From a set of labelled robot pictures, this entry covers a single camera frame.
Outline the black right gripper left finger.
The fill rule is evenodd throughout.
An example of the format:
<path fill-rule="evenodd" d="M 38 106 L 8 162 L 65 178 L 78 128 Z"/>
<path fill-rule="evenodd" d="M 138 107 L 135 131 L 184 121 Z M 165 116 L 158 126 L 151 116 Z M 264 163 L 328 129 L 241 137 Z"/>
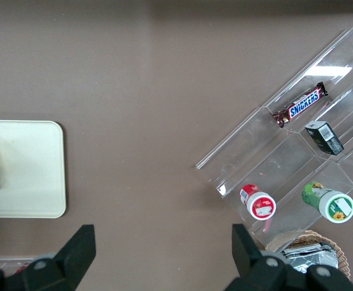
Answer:
<path fill-rule="evenodd" d="M 96 256 L 95 228 L 83 225 L 53 258 L 42 258 L 5 280 L 5 290 L 76 290 Z"/>

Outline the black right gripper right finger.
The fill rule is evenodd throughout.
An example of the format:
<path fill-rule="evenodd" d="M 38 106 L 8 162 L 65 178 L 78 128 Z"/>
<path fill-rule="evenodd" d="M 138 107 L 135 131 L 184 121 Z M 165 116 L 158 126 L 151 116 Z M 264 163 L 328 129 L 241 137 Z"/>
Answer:
<path fill-rule="evenodd" d="M 232 256 L 239 276 L 226 290 L 291 290 L 285 263 L 262 255 L 242 224 L 232 226 Z"/>

